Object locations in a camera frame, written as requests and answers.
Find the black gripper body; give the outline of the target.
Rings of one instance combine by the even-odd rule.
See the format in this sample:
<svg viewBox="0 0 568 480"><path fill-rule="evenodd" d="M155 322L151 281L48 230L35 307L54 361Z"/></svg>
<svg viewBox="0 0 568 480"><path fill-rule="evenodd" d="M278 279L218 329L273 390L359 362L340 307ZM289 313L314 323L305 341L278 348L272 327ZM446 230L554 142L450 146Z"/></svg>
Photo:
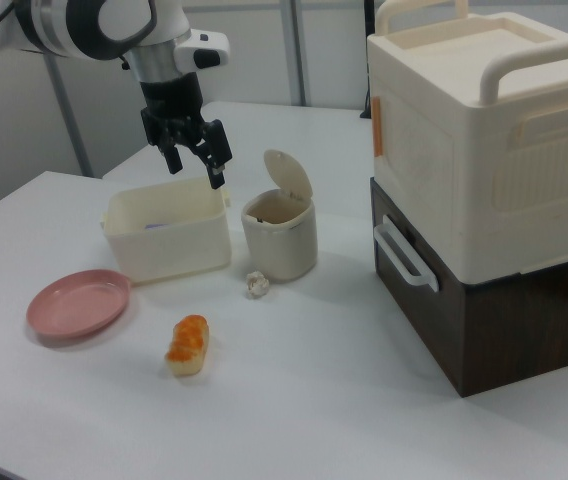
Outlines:
<svg viewBox="0 0 568 480"><path fill-rule="evenodd" d="M141 117L150 145L159 145L165 130L180 145L199 145L204 140L203 95L196 74L140 86L146 102Z"/></svg>

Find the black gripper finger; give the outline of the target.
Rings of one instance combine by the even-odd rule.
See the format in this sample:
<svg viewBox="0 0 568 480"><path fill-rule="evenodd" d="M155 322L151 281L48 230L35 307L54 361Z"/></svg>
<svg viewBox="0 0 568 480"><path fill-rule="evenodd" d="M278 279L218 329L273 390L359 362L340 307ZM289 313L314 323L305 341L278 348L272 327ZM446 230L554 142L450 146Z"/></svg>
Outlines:
<svg viewBox="0 0 568 480"><path fill-rule="evenodd" d="M219 189L225 184L223 171L232 159L224 126L220 120L203 122L196 129L196 142L191 152L206 167L210 186Z"/></svg>
<svg viewBox="0 0 568 480"><path fill-rule="evenodd" d="M157 142L157 148L163 155L170 174L177 174L182 170L181 157L172 137L162 135Z"/></svg>

